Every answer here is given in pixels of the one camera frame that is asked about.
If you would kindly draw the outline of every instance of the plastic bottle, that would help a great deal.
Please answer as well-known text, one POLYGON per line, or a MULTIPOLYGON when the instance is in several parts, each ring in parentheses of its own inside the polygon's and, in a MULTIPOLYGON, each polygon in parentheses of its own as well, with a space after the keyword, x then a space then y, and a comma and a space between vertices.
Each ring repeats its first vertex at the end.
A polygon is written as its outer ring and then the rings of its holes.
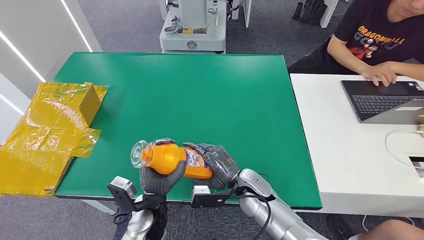
POLYGON ((174 143, 151 145, 141 140, 132 147, 130 159, 135 168, 150 167, 162 175, 172 173, 179 161, 186 161, 184 177, 208 179, 212 176, 212 170, 202 156, 191 148, 174 143))

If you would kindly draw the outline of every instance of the yellow plastic wrap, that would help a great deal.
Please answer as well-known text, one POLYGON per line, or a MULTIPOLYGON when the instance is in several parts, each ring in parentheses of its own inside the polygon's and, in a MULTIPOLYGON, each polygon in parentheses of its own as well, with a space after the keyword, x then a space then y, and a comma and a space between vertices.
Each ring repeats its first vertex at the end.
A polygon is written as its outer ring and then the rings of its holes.
POLYGON ((73 157, 90 155, 101 130, 88 128, 107 87, 45 82, 0 147, 0 194, 52 195, 73 157))

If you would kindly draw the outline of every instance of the human hand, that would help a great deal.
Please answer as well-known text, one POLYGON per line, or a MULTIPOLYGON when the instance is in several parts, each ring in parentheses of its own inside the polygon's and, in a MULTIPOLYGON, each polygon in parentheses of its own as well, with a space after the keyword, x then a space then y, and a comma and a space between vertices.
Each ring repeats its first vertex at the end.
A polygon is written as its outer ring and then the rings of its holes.
POLYGON ((396 73, 392 70, 392 62, 386 61, 375 66, 366 65, 358 70, 358 74, 371 80, 374 85, 379 85, 379 80, 384 86, 396 83, 396 73))
POLYGON ((184 142, 184 146, 194 149, 212 169, 210 179, 193 179, 196 185, 207 185, 214 189, 223 189, 240 172, 239 166, 223 146, 206 143, 184 142))
MULTIPOLYGON (((151 145, 174 144, 171 138, 160 138, 151 142, 151 145)), ((162 175, 151 167, 142 166, 140 168, 140 185, 145 193, 165 196, 171 191, 173 186, 180 180, 186 171, 186 161, 180 161, 176 169, 169 175, 162 175)))

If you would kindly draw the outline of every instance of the white cord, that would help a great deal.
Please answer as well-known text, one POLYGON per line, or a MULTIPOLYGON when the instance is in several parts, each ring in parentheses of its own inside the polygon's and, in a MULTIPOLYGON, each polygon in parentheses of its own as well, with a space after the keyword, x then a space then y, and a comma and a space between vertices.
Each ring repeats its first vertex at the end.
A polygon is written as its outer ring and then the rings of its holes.
MULTIPOLYGON (((365 229, 365 231, 367 231, 368 232, 368 229, 365 227, 365 219, 367 218, 367 215, 364 215, 363 216, 363 219, 362 219, 362 227, 363 227, 363 229, 365 229)), ((410 217, 405 217, 406 219, 408 219, 410 222, 411 222, 411 224, 412 224, 412 226, 414 226, 415 227, 415 222, 410 218, 410 217)))
POLYGON ((422 167, 422 166, 409 165, 409 164, 407 164, 407 163, 405 163, 405 162, 403 162, 403 161, 399 160, 399 158, 395 157, 395 155, 393 155, 393 153, 392 153, 392 152, 389 150, 389 148, 387 147, 387 138, 388 138, 391 134, 394 134, 394 133, 401 133, 401 132, 407 132, 407 133, 413 132, 413 133, 417 133, 417 134, 424 134, 424 131, 421 131, 421 130, 396 130, 396 131, 391 131, 391 132, 389 132, 389 133, 385 136, 385 138, 384 138, 384 146, 385 146, 385 150, 387 151, 387 153, 388 153, 388 154, 390 154, 390 156, 391 156, 392 158, 396 159, 398 162, 400 162, 401 164, 403 164, 403 165, 405 165, 405 166, 408 166, 408 167, 410 167, 410 168, 415 168, 415 169, 424 169, 424 167, 422 167))
POLYGON ((362 219, 362 227, 363 227, 363 229, 365 229, 365 231, 367 231, 368 232, 368 229, 365 227, 365 219, 367 218, 367 215, 364 215, 363 216, 363 219, 362 219))

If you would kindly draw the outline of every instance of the bottle cap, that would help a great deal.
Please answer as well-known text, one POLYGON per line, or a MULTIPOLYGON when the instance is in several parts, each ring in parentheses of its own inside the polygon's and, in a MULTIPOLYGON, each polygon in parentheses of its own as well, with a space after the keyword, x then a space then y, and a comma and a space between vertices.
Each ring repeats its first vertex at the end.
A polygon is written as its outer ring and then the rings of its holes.
POLYGON ((131 150, 131 164, 134 168, 140 169, 152 161, 152 156, 152 145, 148 144, 145 140, 138 141, 131 150))

